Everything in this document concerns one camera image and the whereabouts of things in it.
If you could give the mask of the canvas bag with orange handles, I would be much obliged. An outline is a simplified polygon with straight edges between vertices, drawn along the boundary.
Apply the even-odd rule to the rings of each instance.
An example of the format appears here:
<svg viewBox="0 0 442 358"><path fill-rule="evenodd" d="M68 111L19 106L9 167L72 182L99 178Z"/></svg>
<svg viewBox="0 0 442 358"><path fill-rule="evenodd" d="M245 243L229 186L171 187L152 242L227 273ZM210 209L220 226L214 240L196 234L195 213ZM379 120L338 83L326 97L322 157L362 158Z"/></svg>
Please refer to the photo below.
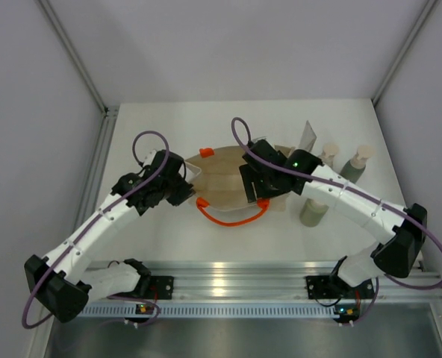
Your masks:
<svg viewBox="0 0 442 358"><path fill-rule="evenodd" d="M245 161L239 146L201 148L199 153L185 160L190 182L195 194L189 203L208 220L224 227L236 227L253 222L267 211L283 212L288 195L249 203L243 186L239 167ZM234 222L223 221L220 213L239 212L248 208L257 213Z"/></svg>

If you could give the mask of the light green round-cap bottle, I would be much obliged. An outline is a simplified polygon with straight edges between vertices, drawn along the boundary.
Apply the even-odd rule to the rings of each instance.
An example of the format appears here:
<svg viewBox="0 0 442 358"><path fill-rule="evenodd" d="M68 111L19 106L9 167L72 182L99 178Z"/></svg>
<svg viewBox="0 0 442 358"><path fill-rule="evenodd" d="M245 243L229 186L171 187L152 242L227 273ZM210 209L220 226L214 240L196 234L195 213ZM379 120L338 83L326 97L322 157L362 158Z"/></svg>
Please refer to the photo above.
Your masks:
<svg viewBox="0 0 442 358"><path fill-rule="evenodd" d="M307 199L301 209L299 219L306 227L316 227L328 210L328 205L322 204L313 199Z"/></svg>

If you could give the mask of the beige pump bottle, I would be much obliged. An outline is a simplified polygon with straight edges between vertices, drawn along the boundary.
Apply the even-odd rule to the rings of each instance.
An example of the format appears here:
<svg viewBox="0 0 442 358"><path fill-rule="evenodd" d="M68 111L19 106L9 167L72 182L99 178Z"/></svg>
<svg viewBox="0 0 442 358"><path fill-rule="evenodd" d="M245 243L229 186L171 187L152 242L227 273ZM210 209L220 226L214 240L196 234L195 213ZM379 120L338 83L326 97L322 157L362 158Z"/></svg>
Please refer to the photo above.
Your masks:
<svg viewBox="0 0 442 358"><path fill-rule="evenodd" d="M337 144L328 142L323 146L319 158L324 164L332 168L334 166L334 159L339 154L339 151L340 149Z"/></svg>

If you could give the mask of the grey-green pump bottle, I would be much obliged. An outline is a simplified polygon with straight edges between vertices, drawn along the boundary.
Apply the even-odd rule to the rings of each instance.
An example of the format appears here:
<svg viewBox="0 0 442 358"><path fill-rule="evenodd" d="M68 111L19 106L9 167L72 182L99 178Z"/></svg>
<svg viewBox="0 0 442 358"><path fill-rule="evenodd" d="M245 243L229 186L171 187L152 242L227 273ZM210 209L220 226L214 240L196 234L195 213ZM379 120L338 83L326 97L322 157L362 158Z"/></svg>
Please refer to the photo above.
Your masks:
<svg viewBox="0 0 442 358"><path fill-rule="evenodd" d="M355 154L343 166L340 176L352 183L357 183L363 175L367 161L375 154L374 147L370 145L358 146Z"/></svg>

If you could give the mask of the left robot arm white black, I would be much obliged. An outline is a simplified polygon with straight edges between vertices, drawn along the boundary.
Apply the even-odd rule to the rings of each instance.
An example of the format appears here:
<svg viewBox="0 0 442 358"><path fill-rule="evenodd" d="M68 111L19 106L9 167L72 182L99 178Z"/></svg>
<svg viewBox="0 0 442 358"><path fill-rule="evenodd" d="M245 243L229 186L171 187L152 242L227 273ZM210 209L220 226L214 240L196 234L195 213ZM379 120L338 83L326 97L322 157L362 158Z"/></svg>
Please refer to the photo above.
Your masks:
<svg viewBox="0 0 442 358"><path fill-rule="evenodd" d="M177 207L195 193L199 170L165 150L146 157L143 170L123 175L102 205L69 238L43 257L24 264L31 299L59 322L73 320L89 303L110 296L150 298L152 273L142 262L126 259L90 271L95 255L128 224L162 201Z"/></svg>

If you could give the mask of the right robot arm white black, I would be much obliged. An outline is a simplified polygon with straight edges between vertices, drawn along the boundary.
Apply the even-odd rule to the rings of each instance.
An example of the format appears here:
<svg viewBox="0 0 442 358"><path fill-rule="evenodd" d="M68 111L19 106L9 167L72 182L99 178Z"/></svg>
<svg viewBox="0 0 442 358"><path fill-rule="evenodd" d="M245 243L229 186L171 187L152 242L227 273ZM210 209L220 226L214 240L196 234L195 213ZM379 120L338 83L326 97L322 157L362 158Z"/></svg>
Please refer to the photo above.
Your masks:
<svg viewBox="0 0 442 358"><path fill-rule="evenodd" d="M283 155L265 139L243 147L240 173L248 199L287 193L304 195L337 211L365 229L375 242L341 258L329 278L331 291L347 296L365 280L381 275L407 278L425 242L427 211L419 204L402 207L370 195L338 177L319 157L296 149Z"/></svg>

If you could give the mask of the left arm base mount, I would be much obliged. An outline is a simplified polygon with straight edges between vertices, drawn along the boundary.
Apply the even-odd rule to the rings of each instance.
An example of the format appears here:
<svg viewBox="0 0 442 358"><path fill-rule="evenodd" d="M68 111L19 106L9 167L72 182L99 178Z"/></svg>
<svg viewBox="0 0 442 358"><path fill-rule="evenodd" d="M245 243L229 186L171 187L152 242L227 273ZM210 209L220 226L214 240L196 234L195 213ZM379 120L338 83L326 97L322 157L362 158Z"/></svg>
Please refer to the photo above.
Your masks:
<svg viewBox="0 0 442 358"><path fill-rule="evenodd" d="M151 276L144 298L153 301L172 299L175 278L173 276Z"/></svg>

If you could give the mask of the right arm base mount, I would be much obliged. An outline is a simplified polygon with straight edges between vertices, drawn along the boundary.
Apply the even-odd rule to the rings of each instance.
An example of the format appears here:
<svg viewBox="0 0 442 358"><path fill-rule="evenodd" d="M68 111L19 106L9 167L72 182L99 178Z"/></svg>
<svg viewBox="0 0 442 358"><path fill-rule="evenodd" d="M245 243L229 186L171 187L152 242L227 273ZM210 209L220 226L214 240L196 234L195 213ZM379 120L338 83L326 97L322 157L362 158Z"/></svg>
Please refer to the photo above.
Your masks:
<svg viewBox="0 0 442 358"><path fill-rule="evenodd" d="M342 292L334 278L329 275L310 275L305 277L308 298L312 300L337 300Z"/></svg>

